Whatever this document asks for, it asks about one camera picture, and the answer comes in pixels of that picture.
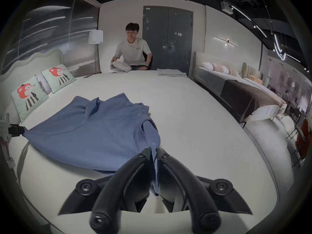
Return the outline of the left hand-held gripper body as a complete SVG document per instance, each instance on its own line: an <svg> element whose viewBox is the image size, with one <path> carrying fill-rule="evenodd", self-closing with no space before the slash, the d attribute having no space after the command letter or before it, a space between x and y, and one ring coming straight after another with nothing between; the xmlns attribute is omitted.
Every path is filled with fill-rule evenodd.
<svg viewBox="0 0 312 234"><path fill-rule="evenodd" d="M5 113L0 115L0 137L10 138L8 128L10 126L10 114Z"/></svg>

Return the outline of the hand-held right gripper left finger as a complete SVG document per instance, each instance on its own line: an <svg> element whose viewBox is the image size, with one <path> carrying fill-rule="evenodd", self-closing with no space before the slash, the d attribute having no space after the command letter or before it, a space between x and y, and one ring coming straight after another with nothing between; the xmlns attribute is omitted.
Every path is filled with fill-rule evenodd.
<svg viewBox="0 0 312 234"><path fill-rule="evenodd" d="M91 211L89 225L97 234L117 234L121 211L139 213L142 210L150 194L153 175L152 150L146 148L111 176L79 181L58 215Z"/></svg>

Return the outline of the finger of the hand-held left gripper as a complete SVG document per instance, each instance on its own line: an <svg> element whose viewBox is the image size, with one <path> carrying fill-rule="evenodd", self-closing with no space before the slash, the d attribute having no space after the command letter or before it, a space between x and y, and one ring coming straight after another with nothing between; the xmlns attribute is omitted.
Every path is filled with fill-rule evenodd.
<svg viewBox="0 0 312 234"><path fill-rule="evenodd" d="M10 124L8 127L8 134L12 137L18 137L23 135L25 132L25 128L18 124Z"/></svg>

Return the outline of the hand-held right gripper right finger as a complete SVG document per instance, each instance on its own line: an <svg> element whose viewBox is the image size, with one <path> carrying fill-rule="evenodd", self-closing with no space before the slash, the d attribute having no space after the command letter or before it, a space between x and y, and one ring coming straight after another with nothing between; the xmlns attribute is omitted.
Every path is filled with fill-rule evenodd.
<svg viewBox="0 0 312 234"><path fill-rule="evenodd" d="M216 232L221 227L219 211L252 215L229 180L195 176L161 148L157 149L157 167L162 202L170 213L189 210L192 232Z"/></svg>

